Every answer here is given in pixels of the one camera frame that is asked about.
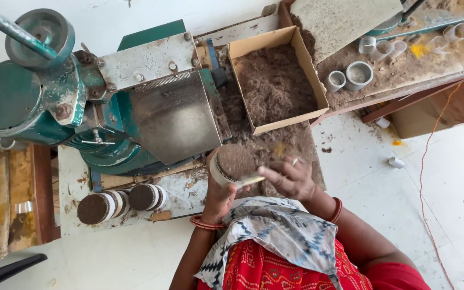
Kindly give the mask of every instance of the white wall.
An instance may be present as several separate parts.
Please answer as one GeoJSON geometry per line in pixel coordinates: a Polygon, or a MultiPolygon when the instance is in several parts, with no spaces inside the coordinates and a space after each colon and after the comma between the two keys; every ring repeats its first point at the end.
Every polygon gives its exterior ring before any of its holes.
{"type": "MultiPolygon", "coordinates": [[[[203,34],[261,15],[278,0],[0,0],[0,13],[14,21],[25,12],[50,8],[60,12],[76,33],[74,50],[87,45],[101,56],[115,52],[125,35],[183,19],[193,35],[203,34]]],[[[0,62],[8,59],[0,31],[0,62]]]]}

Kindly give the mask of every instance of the red bandhani fabric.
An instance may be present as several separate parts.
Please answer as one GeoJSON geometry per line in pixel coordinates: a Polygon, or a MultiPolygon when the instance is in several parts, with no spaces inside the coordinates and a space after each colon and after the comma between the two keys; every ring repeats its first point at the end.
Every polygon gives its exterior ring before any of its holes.
{"type": "MultiPolygon", "coordinates": [[[[381,263],[370,269],[368,276],[374,278],[371,279],[372,288],[370,280],[350,263],[343,245],[337,240],[335,247],[336,268],[343,290],[430,289],[416,270],[400,263],[381,263]],[[386,264],[390,275],[385,274],[386,264]]],[[[242,241],[230,248],[227,259],[224,290],[334,290],[327,275],[294,266],[253,240],[242,241]]],[[[197,289],[210,290],[201,280],[198,280],[197,289]]]]}

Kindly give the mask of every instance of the white floor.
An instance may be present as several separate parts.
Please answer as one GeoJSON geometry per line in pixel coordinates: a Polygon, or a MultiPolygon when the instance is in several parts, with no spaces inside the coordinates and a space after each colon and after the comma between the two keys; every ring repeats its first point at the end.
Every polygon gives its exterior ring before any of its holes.
{"type": "MultiPolygon", "coordinates": [[[[391,130],[364,125],[353,113],[326,119],[313,136],[328,193],[409,255],[431,289],[449,289],[421,218],[419,174],[427,136],[393,146],[398,137],[391,130]],[[322,153],[329,147],[331,153],[322,153]],[[405,168],[390,167],[392,156],[403,159],[405,168]]],[[[464,125],[435,133],[424,165],[425,218],[451,281],[464,289],[464,125]]],[[[192,228],[182,218],[11,253],[0,267],[31,253],[48,260],[0,289],[167,289],[192,228]]]]}

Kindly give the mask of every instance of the bangle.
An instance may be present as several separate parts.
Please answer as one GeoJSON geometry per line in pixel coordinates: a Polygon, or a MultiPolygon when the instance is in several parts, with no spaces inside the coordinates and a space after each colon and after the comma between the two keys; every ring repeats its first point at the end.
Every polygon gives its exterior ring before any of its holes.
{"type": "Polygon", "coordinates": [[[219,224],[209,224],[209,223],[201,222],[200,221],[201,218],[202,218],[202,215],[192,216],[189,221],[196,227],[201,227],[202,229],[211,230],[211,231],[221,230],[226,227],[225,222],[223,221],[221,221],[219,224]]]}
{"type": "Polygon", "coordinates": [[[333,199],[336,201],[336,209],[334,210],[334,215],[332,216],[331,223],[335,223],[341,215],[341,212],[343,211],[343,203],[341,202],[341,200],[337,197],[333,197],[333,199]]]}

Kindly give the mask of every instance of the teal machine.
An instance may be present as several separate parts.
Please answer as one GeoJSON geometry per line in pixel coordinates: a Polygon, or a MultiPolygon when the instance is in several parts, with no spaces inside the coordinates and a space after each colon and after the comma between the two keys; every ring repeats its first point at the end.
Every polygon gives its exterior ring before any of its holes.
{"type": "Polygon", "coordinates": [[[61,14],[0,15],[10,60],[0,63],[0,138],[69,146],[96,172],[143,175],[221,145],[217,92],[183,21],[125,36],[116,53],[72,52],[61,14]]]}

